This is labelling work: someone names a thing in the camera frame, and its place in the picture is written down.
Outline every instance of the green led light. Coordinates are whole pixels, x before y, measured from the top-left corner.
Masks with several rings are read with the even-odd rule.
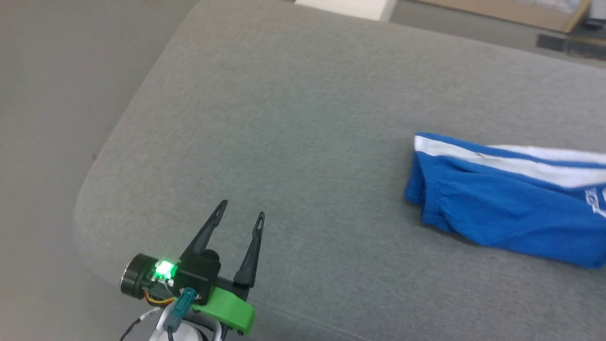
[[[171,262],[167,262],[165,260],[161,261],[160,264],[156,267],[156,277],[163,279],[170,279],[173,277],[175,265]]]

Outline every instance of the blue shorts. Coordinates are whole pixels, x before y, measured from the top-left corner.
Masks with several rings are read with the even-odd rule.
[[[606,261],[606,154],[418,133],[405,197],[423,223],[480,245],[587,268]]]

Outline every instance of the floor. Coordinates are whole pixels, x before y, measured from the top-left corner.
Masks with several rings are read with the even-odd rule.
[[[196,3],[0,1],[0,339],[117,340],[144,311],[79,261],[72,210],[96,154]],[[401,2],[392,21],[551,54],[533,48],[536,29],[443,8]]]

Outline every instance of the gray fabric surface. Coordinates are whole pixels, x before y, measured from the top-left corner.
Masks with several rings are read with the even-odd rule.
[[[267,214],[256,340],[604,340],[606,275],[419,223],[413,134],[604,151],[606,74],[273,1],[180,26],[87,177],[75,240],[117,283],[175,259],[223,198],[233,276]]]

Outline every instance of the green 3d-printed part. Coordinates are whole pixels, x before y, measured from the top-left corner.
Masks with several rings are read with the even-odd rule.
[[[215,287],[206,305],[191,305],[192,310],[202,311],[236,331],[248,334],[255,321],[255,307],[238,296]]]

